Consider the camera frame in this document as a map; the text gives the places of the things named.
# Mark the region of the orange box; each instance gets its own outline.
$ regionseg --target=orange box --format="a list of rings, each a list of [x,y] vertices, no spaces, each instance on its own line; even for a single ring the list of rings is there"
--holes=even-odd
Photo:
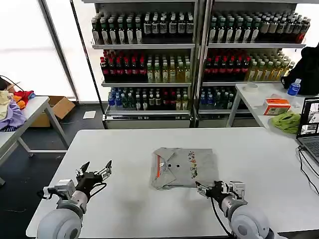
[[[287,100],[280,98],[266,99],[264,105],[266,106],[265,116],[280,115],[287,112],[291,107]]]

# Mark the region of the laptop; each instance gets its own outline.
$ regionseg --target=laptop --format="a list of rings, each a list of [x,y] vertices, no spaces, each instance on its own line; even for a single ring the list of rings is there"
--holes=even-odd
[[[319,162],[319,97],[305,98],[297,140]]]

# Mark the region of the red cloth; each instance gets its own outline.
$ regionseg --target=red cloth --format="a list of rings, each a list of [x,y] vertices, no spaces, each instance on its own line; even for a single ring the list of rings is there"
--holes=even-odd
[[[18,91],[18,92],[14,92],[14,96],[20,96],[22,97],[22,99],[20,101],[24,101],[25,104],[28,103],[29,100],[29,95],[33,93],[33,91]]]

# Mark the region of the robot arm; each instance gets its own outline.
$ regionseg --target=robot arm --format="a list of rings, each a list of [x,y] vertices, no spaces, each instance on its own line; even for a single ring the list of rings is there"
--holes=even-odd
[[[269,227],[266,215],[259,209],[250,207],[244,200],[245,184],[230,182],[228,186],[222,181],[215,181],[214,187],[206,187],[196,183],[200,195],[211,198],[218,203],[219,208],[229,221],[234,238],[240,239],[284,239]]]
[[[78,185],[70,179],[60,180],[54,187],[43,188],[43,199],[50,200],[55,194],[59,197],[55,210],[47,214],[39,223],[38,239],[76,239],[82,228],[83,215],[90,198],[106,187],[103,183],[112,173],[110,161],[99,172],[86,172],[89,163],[76,170]],[[102,186],[95,193],[91,191]]]

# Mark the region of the black backpack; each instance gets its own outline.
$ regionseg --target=black backpack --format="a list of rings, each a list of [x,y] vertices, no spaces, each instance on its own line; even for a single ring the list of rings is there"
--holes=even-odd
[[[301,51],[302,59],[281,82],[288,89],[292,82],[301,79],[300,95],[319,94],[319,47],[305,47]]]

